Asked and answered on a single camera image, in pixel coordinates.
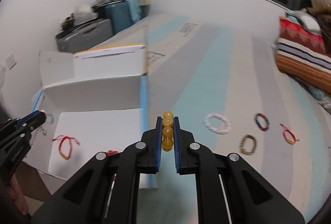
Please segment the person's left hand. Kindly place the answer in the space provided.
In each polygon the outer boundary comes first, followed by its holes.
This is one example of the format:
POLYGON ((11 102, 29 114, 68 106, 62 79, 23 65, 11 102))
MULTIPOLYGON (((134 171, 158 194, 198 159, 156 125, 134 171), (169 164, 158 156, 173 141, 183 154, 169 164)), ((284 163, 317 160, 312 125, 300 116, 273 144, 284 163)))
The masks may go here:
POLYGON ((18 180, 16 175, 13 175, 10 183, 5 187, 7 194, 15 203, 16 207, 20 210, 23 215, 27 215, 29 212, 29 206, 26 202, 26 199, 22 193, 22 189, 18 184, 18 180))

